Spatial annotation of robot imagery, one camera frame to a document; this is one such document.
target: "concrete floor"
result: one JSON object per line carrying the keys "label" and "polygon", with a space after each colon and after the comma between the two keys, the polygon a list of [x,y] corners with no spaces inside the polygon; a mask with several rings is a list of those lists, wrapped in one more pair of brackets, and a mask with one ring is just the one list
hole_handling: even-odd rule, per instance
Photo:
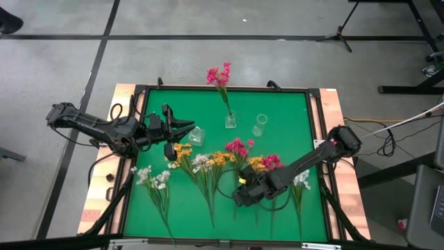
{"label": "concrete floor", "polygon": [[[20,16],[18,34],[102,35],[113,0],[2,0]],[[433,36],[442,25],[428,1],[415,1]],[[327,35],[342,24],[352,4],[346,0],[122,0],[115,35]],[[421,35],[406,4],[361,3],[346,35]],[[0,161],[0,241],[32,238],[44,200],[56,174],[65,139],[45,126],[51,104],[79,103],[100,41],[2,40],[0,38],[1,147],[26,154],[25,162]],[[438,97],[380,95],[378,85],[416,85],[425,77],[422,42],[338,42],[240,40],[109,41],[87,112],[106,117],[116,83],[205,84],[205,71],[232,63],[233,85],[336,88],[349,118],[401,119],[430,107]],[[412,123],[393,132],[397,138],[433,121]],[[367,129],[379,127],[364,124]],[[366,131],[352,127],[358,135]],[[435,126],[400,146],[413,156],[434,150]],[[87,141],[80,136],[79,141]],[[362,153],[381,140],[368,137]],[[87,171],[96,150],[76,147],[49,237],[75,235],[87,191]],[[409,160],[402,151],[391,158],[363,156],[381,168]],[[405,244],[402,236],[369,221],[377,242]]]}

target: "clear glass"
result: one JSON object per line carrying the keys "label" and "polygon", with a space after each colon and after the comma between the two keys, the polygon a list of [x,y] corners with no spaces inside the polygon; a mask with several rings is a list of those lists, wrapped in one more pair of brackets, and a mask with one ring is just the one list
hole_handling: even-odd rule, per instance
{"label": "clear glass", "polygon": [[262,136],[264,134],[264,127],[265,124],[267,123],[268,118],[266,115],[264,114],[259,114],[256,117],[256,124],[253,126],[253,135],[254,136]]}
{"label": "clear glass", "polygon": [[204,137],[205,130],[196,126],[192,131],[189,132],[188,142],[191,145],[202,146]]}
{"label": "clear glass", "polygon": [[225,128],[236,128],[236,113],[233,110],[225,117]]}

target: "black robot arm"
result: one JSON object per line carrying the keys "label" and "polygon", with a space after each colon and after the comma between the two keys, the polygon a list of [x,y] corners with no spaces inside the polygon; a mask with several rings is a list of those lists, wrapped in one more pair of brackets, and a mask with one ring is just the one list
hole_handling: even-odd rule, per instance
{"label": "black robot arm", "polygon": [[247,166],[240,173],[243,184],[233,192],[232,198],[238,206],[251,206],[264,197],[273,199],[285,192],[293,179],[311,166],[324,161],[335,163],[342,157],[355,155],[360,148],[361,141],[349,127],[334,127],[317,149],[286,167],[256,173],[251,166]]}
{"label": "black robot arm", "polygon": [[115,154],[124,158],[133,158],[139,151],[149,150],[152,144],[166,141],[164,155],[169,160],[175,160],[177,154],[173,143],[179,142],[193,130],[194,122],[174,118],[173,111],[167,104],[162,106],[162,114],[165,122],[154,113],[143,116],[143,119],[149,119],[147,127],[143,121],[139,122],[131,116],[105,121],[79,111],[72,103],[59,103],[53,105],[46,120],[53,130],[77,129],[92,137],[90,142],[94,146],[97,147],[101,142],[106,143]]}

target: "green mat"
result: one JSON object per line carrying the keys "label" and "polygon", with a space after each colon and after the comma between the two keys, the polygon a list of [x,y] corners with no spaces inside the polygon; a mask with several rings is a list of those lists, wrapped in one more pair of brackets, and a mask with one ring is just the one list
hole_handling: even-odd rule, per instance
{"label": "green mat", "polygon": [[[194,120],[205,129],[201,147],[193,147],[192,158],[197,153],[225,151],[225,143],[239,137],[244,142],[255,140],[250,156],[277,154],[287,165],[313,149],[309,114],[305,94],[276,92],[229,92],[230,105],[236,112],[237,127],[225,128],[226,109],[216,91],[205,90],[150,90],[146,114],[161,114],[162,104],[167,103],[177,119]],[[252,127],[258,114],[265,114],[268,123],[264,134],[254,137]],[[163,144],[152,146],[140,153],[137,168],[151,165],[153,175],[166,170]],[[304,241],[326,242],[325,222],[319,193],[316,168],[310,169],[310,191],[302,198],[302,238]],[[133,183],[124,236],[143,238],[169,238],[162,220],[147,195],[143,185]],[[199,189],[181,169],[173,169],[170,185],[169,226],[175,238],[221,240],[275,240],[301,241],[300,229],[293,199],[288,206],[275,212],[273,235],[271,214],[258,206],[236,208],[234,201],[216,193],[215,228],[212,227],[208,208]],[[233,191],[232,172],[222,176],[219,187],[226,194]],[[287,193],[277,198],[277,207],[287,199]],[[271,201],[262,204],[271,207]],[[256,224],[255,211],[259,211]]]}

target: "wooden table edge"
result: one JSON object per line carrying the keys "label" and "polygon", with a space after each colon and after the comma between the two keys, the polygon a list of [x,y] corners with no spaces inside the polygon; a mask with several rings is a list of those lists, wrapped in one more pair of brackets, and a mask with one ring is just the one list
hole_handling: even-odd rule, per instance
{"label": "wooden table edge", "polygon": [[[135,84],[117,84],[114,89],[114,96],[112,98],[111,106],[115,103],[120,103],[123,106],[123,114],[127,114],[129,110],[130,96],[135,91]],[[335,89],[319,89],[321,94],[321,101],[323,107],[323,114],[325,118],[325,126],[327,131],[329,131],[334,126],[343,124],[343,116],[339,103],[339,96]],[[143,96],[140,95],[139,100],[137,100],[137,109],[142,109]],[[316,129],[316,137],[322,138],[321,135],[321,122],[317,113],[316,100],[314,97],[311,98],[311,107],[314,116],[314,125]],[[101,158],[106,154],[109,154],[110,150],[107,147],[99,149],[97,158]],[[117,165],[119,163],[119,158],[112,156],[103,162],[100,162],[94,168],[92,173],[91,185],[88,189],[85,205],[83,208],[82,217],[80,219],[80,224],[78,227],[78,233],[83,233],[88,230],[94,222],[100,217],[106,207],[109,205],[109,201],[106,200],[105,194],[108,188],[114,187],[113,182],[106,181],[107,174],[117,175]],[[126,178],[130,167],[130,160],[125,160],[125,167],[123,170],[122,183]],[[341,207],[346,213],[346,215],[352,220],[352,223],[357,227],[358,231],[366,238],[370,239],[370,233],[368,230],[368,225],[366,221],[366,216],[364,212],[364,206],[361,200],[361,194],[359,191],[359,186],[357,182],[357,177],[355,170],[351,168],[347,163],[339,161],[337,163],[336,171],[336,182],[338,183],[337,188],[339,192],[339,199],[341,201]],[[325,179],[327,184],[330,182],[328,178]],[[121,217],[122,203],[117,206],[114,218],[112,220],[111,233],[117,233],[118,225]],[[332,235],[334,239],[339,239],[339,231],[337,228],[336,217],[334,212],[329,205],[329,215],[330,222],[332,225]]]}

